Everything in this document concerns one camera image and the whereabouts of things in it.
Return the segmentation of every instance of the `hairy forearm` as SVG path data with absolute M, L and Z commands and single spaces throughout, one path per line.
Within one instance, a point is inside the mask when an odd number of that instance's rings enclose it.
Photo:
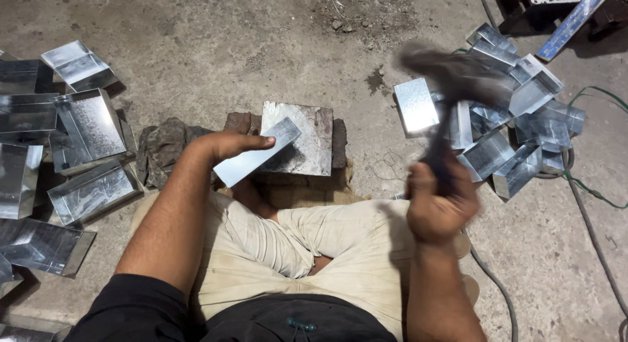
M 453 243 L 417 243 L 410 272 L 408 339 L 486 341 L 465 293 Z
M 116 274 L 154 277 L 189 295 L 203 250 L 213 162 L 207 146 L 193 142 L 185 148 L 165 188 L 131 238 Z

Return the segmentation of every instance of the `concrete floor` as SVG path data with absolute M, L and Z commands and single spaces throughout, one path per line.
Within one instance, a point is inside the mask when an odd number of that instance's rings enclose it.
M 406 140 L 391 108 L 392 86 L 411 77 L 396 68 L 394 52 L 408 39 L 445 50 L 466 47 L 466 36 L 485 14 L 479 0 L 338 1 L 342 15 L 357 20 L 341 17 L 330 0 L 0 0 L 0 48 L 36 59 L 81 40 L 128 87 L 113 104 L 124 110 L 136 135 L 170 116 L 221 129 L 228 111 L 260 113 L 264 100 L 333 108 L 347 125 L 354 189 L 391 197 L 404 183 L 381 160 L 396 153 L 394 167 L 403 174 L 427 144 L 426 138 Z M 353 32 L 335 32 L 334 16 Z M 371 25 L 363 27 L 362 20 Z M 527 54 L 545 39 L 515 43 Z M 580 88 L 596 85 L 628 100 L 628 54 L 613 52 L 617 41 L 581 48 L 580 57 L 566 49 L 549 65 L 566 86 L 558 99 L 566 102 Z M 599 50 L 608 54 L 594 56 Z M 381 83 L 374 76 L 380 66 Z M 577 106 L 587 119 L 584 134 L 573 141 L 574 176 L 616 202 L 626 201 L 628 115 L 608 98 L 583 97 Z M 619 340 L 624 317 L 567 182 L 534 179 L 508 203 L 489 185 L 479 192 L 483 210 L 470 237 L 512 295 L 520 340 Z M 628 265 L 628 211 L 589 194 L 584 201 L 628 295 L 628 271 L 622 269 Z M 87 227 L 98 236 L 74 279 L 34 272 L 41 285 L 10 311 L 75 323 L 113 273 L 135 206 Z M 480 283 L 475 310 L 489 339 L 509 340 L 498 289 L 470 257 L 462 268 Z

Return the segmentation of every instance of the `hand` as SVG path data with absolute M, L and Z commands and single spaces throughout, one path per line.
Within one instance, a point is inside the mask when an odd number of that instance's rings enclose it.
M 250 128 L 251 113 L 246 113 L 237 129 L 228 129 L 199 137 L 185 149 L 195 148 L 208 151 L 213 164 L 216 165 L 244 151 L 265 150 L 274 146 L 274 137 L 247 135 Z
M 454 194 L 449 197 L 435 194 L 436 178 L 427 164 L 415 163 L 410 167 L 410 208 L 406 218 L 417 242 L 437 245 L 451 242 L 480 207 L 468 170 L 453 157 L 447 166 L 454 186 Z

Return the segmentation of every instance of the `black shirt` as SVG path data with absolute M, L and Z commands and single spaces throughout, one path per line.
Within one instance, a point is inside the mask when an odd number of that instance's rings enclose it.
M 66 342 L 396 342 L 364 309 L 321 294 L 273 294 L 231 306 L 195 326 L 184 294 L 151 277 L 111 277 Z

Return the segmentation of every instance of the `hammer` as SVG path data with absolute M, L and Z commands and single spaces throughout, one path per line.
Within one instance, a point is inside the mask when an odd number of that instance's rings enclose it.
M 439 188 L 452 189 L 451 174 L 445 159 L 451 157 L 445 132 L 451 112 L 459 101 L 477 101 L 488 107 L 507 103 L 512 90 L 501 83 L 503 76 L 486 71 L 483 59 L 468 54 L 447 54 L 426 49 L 418 43 L 407 43 L 401 53 L 401 64 L 436 81 L 444 99 L 444 115 L 426 155 L 421 159 L 429 165 Z

